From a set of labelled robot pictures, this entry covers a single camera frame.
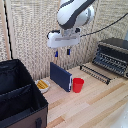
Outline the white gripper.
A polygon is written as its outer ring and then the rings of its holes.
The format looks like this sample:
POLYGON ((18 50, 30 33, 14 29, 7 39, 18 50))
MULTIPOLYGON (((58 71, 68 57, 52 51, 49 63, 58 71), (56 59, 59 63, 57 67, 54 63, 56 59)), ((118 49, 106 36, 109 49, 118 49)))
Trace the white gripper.
MULTIPOLYGON (((47 34, 47 46, 56 49, 58 47, 73 46, 80 42, 80 29, 52 30, 47 34)), ((55 57, 58 57, 58 50, 55 50, 55 57)))

